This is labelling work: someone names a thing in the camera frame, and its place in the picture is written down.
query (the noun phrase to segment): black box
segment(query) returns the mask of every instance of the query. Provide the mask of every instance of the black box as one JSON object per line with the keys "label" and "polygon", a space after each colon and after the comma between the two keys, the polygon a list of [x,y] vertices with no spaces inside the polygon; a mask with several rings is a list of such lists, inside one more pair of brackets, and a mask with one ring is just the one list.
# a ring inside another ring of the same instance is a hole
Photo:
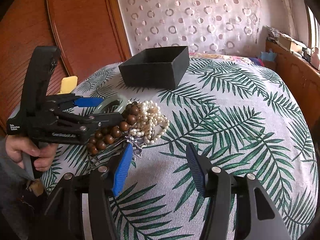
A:
{"label": "black box", "polygon": [[189,67],[188,46],[145,49],[119,65],[128,87],[174,90]]}

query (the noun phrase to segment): screw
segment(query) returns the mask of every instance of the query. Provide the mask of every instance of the screw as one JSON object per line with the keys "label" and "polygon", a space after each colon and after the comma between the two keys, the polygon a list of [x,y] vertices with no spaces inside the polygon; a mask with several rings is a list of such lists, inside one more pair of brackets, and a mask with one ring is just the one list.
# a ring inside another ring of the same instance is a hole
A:
{"label": "screw", "polygon": [[64,174],[64,175],[63,175],[63,178],[64,178],[65,180],[71,179],[71,178],[72,178],[72,173],[66,173],[66,174]]}
{"label": "screw", "polygon": [[211,169],[214,173],[220,173],[221,169],[219,167],[212,167]]}
{"label": "screw", "polygon": [[99,172],[106,172],[108,170],[108,167],[106,167],[106,166],[100,166],[99,168],[98,168],[98,171]]}
{"label": "screw", "polygon": [[251,179],[251,180],[254,180],[256,178],[256,176],[254,174],[252,174],[252,173],[248,173],[247,174],[247,178]]}

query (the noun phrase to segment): tablecloth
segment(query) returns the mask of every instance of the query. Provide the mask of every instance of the tablecloth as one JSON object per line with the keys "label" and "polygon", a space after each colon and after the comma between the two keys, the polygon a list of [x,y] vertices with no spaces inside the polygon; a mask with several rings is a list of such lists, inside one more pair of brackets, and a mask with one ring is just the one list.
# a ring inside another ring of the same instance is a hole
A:
{"label": "tablecloth", "polygon": [[[132,161],[123,192],[110,199],[120,238],[199,239],[208,199],[196,191],[187,166],[185,148],[193,142],[200,154],[228,173],[255,174],[292,239],[297,239],[314,217],[318,171],[296,100],[275,72],[249,59],[191,56],[190,67],[173,91],[128,88],[119,64],[98,70],[74,91],[87,97],[120,93],[131,100],[153,100],[171,121],[165,136]],[[100,158],[106,161],[111,155],[109,147]],[[42,182],[51,192],[63,174],[85,174],[89,166],[84,146],[60,145]],[[234,236],[234,199],[233,195],[228,239]]]}

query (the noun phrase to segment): person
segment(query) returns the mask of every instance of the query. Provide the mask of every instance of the person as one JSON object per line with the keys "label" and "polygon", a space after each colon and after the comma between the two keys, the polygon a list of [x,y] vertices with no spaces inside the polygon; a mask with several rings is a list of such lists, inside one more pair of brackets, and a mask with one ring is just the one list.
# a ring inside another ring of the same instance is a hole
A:
{"label": "person", "polygon": [[47,144],[38,148],[28,137],[19,135],[8,135],[0,141],[0,210],[20,239],[28,239],[28,216],[35,209],[23,199],[27,193],[25,185],[28,174],[24,170],[22,152],[39,157],[34,161],[36,170],[47,171],[52,165],[57,147],[57,144]]}

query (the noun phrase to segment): leaf pattern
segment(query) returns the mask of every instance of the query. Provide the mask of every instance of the leaf pattern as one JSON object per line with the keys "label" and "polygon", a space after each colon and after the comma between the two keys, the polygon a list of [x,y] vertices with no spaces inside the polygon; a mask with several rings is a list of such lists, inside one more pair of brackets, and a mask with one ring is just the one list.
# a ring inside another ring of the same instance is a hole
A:
{"label": "leaf pattern", "polygon": [[[191,58],[177,89],[155,90],[126,87],[113,64],[74,92],[153,100],[171,121],[167,133],[144,148],[141,159],[132,160],[123,192],[110,198],[121,240],[199,239],[209,200],[196,191],[185,154],[189,142],[228,173],[254,173],[292,239],[299,238],[313,219],[318,170],[312,139],[295,99],[272,70],[239,61]],[[66,112],[86,115],[94,109]],[[96,158],[108,162],[120,150],[121,145],[111,145]],[[43,184],[50,193],[63,174],[87,174],[91,165],[84,146],[60,145],[42,176]],[[230,205],[230,221],[235,224],[235,195]]]}

